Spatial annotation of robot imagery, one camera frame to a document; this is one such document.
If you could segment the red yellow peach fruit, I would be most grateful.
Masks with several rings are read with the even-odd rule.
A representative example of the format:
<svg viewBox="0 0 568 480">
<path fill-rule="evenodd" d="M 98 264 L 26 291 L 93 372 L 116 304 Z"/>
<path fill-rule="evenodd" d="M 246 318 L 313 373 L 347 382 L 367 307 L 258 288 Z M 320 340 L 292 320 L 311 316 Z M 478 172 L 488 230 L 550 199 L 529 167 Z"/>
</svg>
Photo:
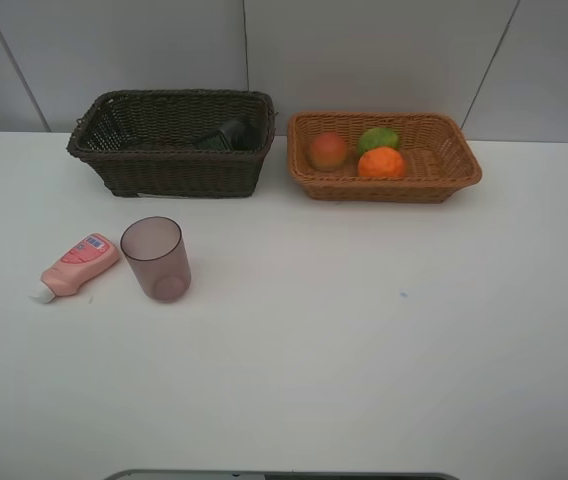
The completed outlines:
<svg viewBox="0 0 568 480">
<path fill-rule="evenodd" d="M 348 145 L 335 132 L 325 132 L 313 138 L 309 147 L 310 163 L 319 171 L 340 169 L 348 157 Z"/>
</svg>

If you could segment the dark green dropper bottle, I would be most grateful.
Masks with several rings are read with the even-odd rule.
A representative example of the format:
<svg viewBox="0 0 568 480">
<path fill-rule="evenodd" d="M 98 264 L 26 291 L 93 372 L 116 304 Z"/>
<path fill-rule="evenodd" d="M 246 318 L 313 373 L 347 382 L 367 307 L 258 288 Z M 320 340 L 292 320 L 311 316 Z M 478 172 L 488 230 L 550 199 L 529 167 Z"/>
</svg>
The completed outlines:
<svg viewBox="0 0 568 480">
<path fill-rule="evenodd" d="M 261 135 L 247 119 L 233 119 L 197 138 L 193 145 L 199 150 L 252 151 L 260 146 Z"/>
</svg>

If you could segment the orange tangerine fruit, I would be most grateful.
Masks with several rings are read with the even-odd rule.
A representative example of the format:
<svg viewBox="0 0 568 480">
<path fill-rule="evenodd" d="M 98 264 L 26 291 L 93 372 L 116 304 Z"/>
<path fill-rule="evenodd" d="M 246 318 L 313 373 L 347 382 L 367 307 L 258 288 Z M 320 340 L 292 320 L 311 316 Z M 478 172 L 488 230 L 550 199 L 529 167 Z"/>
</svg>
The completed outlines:
<svg viewBox="0 0 568 480">
<path fill-rule="evenodd" d="M 363 177 L 403 178 L 407 164 L 399 151 L 391 147 L 377 147 L 360 157 L 357 170 Z"/>
</svg>

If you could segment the green lime fruit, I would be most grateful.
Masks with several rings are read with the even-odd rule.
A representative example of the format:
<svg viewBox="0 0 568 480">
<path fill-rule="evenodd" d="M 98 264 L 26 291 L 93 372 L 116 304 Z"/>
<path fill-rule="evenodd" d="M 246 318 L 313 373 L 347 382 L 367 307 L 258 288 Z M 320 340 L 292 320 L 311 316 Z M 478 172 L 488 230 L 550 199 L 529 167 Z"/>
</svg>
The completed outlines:
<svg viewBox="0 0 568 480">
<path fill-rule="evenodd" d="M 395 130 L 386 127 L 374 127 L 368 129 L 359 137 L 357 153 L 359 156 L 362 156 L 376 148 L 389 147 L 397 149 L 399 145 L 400 138 Z"/>
</svg>

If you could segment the pink lotion bottle white cap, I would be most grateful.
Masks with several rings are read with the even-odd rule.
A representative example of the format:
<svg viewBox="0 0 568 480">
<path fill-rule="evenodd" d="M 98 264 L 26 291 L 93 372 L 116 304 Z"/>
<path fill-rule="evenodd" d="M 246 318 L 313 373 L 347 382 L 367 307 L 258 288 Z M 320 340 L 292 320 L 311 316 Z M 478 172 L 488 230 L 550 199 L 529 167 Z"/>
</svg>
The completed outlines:
<svg viewBox="0 0 568 480">
<path fill-rule="evenodd" d="M 75 295 L 88 281 L 120 259 L 118 248 L 105 236 L 92 233 L 68 250 L 40 276 L 29 297 L 41 304 Z"/>
</svg>

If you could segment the translucent pink plastic cup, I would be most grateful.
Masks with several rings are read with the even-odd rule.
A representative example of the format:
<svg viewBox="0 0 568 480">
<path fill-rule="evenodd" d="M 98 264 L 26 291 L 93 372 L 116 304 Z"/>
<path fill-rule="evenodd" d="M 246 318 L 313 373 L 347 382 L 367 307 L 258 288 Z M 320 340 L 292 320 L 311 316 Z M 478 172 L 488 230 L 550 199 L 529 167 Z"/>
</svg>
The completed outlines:
<svg viewBox="0 0 568 480">
<path fill-rule="evenodd" d="M 152 216 L 131 224 L 120 238 L 120 249 L 141 289 L 152 300 L 180 299 L 191 284 L 191 270 L 180 226 Z"/>
</svg>

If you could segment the orange wicker basket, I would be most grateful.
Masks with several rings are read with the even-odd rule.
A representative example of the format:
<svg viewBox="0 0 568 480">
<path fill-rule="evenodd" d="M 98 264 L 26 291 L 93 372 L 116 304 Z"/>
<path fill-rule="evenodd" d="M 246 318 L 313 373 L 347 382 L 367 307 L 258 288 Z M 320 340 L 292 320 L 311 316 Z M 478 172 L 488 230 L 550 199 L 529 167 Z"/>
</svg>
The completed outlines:
<svg viewBox="0 0 568 480">
<path fill-rule="evenodd" d="M 357 143 L 373 127 L 390 128 L 399 135 L 404 177 L 358 175 Z M 345 164 L 333 172 L 318 171 L 311 164 L 311 142 L 324 132 L 338 134 L 348 146 Z M 299 112 L 288 123 L 287 162 L 305 194 L 325 201 L 441 203 L 482 178 L 459 126 L 438 113 Z"/>
</svg>

